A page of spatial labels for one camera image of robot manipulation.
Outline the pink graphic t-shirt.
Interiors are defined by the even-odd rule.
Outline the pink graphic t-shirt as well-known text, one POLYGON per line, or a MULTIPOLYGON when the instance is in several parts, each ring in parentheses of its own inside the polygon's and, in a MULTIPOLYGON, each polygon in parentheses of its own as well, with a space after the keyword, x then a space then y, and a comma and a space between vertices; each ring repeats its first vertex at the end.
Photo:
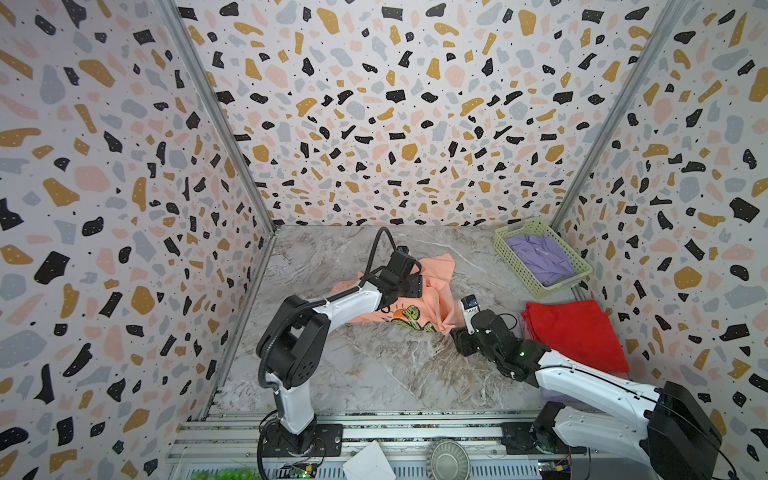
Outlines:
POLYGON ((418 260, 422 265, 423 292, 416 299, 382 298, 379 272, 389 260, 380 267, 369 261, 358 279, 336 285, 324 299, 317 311, 328 317, 331 330, 347 323, 393 323, 446 335, 465 325, 450 288, 455 269, 450 255, 418 260))

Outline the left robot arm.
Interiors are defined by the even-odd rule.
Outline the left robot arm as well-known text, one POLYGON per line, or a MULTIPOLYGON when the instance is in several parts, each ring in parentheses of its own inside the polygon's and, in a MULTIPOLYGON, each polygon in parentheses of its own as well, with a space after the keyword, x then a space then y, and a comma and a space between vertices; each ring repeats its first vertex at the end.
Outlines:
POLYGON ((314 446, 317 416, 309 381, 329 334, 361 316, 388 312, 397 300, 418 298, 421 293, 421 263, 382 227, 361 278, 351 287, 316 300, 297 295, 284 299, 257 347, 258 384, 272 393, 276 405, 275 424, 266 428, 267 437, 283 442, 291 455, 314 446))

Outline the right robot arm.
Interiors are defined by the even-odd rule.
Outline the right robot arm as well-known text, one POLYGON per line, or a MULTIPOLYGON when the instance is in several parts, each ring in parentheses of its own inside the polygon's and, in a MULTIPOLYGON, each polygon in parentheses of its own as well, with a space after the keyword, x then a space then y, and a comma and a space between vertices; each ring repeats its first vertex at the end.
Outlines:
POLYGON ((501 315, 474 296, 459 303, 464 326, 450 335, 464 357, 482 355, 505 377, 572 398, 579 410, 549 401, 527 430, 504 431, 508 452, 584 447, 650 467, 662 479, 712 479, 722 437, 682 385, 636 383, 570 359, 542 343, 519 338, 501 315))

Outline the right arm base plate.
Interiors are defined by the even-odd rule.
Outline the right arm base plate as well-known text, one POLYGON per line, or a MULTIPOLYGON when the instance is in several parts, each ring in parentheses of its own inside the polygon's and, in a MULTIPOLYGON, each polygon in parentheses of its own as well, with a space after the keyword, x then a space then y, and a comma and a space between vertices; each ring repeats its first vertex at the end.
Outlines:
POLYGON ((501 444, 509 455, 587 453, 585 447, 570 447, 552 428, 536 426, 532 421, 504 422, 501 430, 501 444))

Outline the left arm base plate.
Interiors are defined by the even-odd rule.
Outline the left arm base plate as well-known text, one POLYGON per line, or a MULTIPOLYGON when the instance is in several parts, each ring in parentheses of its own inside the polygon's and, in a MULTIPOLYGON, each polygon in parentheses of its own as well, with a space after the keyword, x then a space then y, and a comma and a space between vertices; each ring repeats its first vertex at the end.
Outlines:
POLYGON ((339 457, 344 426, 339 423, 311 423, 298 434, 291 433, 279 422, 261 431, 259 448, 263 457, 339 457))

